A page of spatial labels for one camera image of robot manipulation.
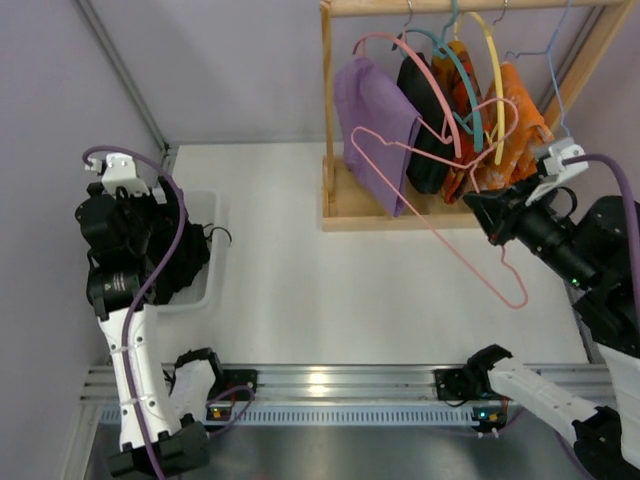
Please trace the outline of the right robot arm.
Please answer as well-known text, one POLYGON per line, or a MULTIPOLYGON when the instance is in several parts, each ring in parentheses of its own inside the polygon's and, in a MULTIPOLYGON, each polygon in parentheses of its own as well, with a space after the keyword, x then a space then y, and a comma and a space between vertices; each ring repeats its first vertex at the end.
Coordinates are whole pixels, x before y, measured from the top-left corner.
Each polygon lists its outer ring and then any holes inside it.
POLYGON ((595 479, 639 476, 639 205, 623 190, 596 200, 578 223, 561 216, 549 196, 534 198, 533 181, 468 193, 464 203, 488 240, 517 240, 581 291, 572 305, 607 366, 615 407, 572 397, 516 360, 488 346, 464 374, 477 397, 516 401, 573 449, 595 479))

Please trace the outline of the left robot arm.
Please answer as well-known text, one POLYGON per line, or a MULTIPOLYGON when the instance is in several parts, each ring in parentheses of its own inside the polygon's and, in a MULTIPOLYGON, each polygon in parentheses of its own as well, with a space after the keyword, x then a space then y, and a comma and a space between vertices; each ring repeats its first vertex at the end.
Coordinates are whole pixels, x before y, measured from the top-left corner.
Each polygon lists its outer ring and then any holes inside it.
POLYGON ((223 370, 209 347, 180 354, 172 376, 161 366, 163 316, 193 317, 219 286, 218 206, 213 191, 177 194, 165 178, 154 190, 89 185, 75 218, 88 244, 86 297, 107 343, 119 396, 115 479, 160 479, 206 466, 207 401, 223 370))

